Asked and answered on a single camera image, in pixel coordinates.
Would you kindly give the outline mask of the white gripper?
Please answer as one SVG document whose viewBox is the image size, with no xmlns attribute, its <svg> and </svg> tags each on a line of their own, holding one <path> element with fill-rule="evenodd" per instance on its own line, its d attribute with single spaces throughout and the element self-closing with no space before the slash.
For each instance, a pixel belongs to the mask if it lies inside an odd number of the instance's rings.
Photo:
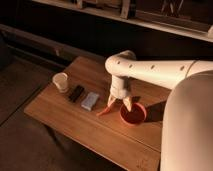
<svg viewBox="0 0 213 171">
<path fill-rule="evenodd" d="M 117 99 L 123 99 L 123 103 L 128 111 L 132 109 L 132 98 L 130 95 L 130 82 L 126 77 L 112 77 L 110 95 L 108 97 L 107 107 L 111 107 Z"/>
</svg>

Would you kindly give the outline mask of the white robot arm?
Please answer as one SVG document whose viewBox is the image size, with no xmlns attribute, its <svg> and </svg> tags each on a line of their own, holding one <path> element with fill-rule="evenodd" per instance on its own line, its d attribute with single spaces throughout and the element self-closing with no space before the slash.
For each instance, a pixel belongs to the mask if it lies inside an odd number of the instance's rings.
<svg viewBox="0 0 213 171">
<path fill-rule="evenodd" d="M 160 171 L 213 171 L 213 61 L 138 61 L 126 50 L 110 56 L 109 103 L 132 107 L 129 80 L 144 80 L 171 90 L 162 127 Z"/>
</svg>

